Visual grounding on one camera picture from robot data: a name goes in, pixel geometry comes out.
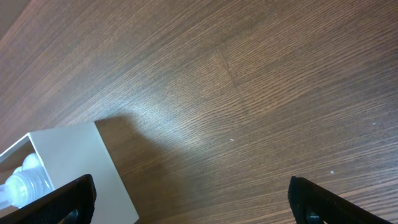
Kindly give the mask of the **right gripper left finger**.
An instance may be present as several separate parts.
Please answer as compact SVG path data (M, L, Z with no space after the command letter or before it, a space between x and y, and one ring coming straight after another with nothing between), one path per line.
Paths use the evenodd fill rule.
M93 178L85 174L1 218L5 224L90 224L95 210Z

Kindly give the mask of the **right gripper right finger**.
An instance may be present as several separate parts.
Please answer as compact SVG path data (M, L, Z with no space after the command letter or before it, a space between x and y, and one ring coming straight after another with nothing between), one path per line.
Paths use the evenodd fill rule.
M391 224L303 177L291 177L288 200L297 224Z

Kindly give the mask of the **clear bottle blue liquid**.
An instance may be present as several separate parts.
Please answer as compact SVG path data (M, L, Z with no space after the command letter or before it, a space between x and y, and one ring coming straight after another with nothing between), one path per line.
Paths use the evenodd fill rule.
M38 155L31 153L1 184L1 210L22 208L52 191L52 184Z

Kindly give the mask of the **cardboard box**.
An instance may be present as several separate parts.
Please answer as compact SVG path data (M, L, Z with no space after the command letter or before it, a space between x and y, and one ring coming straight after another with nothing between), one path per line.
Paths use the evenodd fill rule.
M92 223L135 223L139 215L95 123L29 132L1 153L1 182L36 153L52 189L84 174L96 188Z

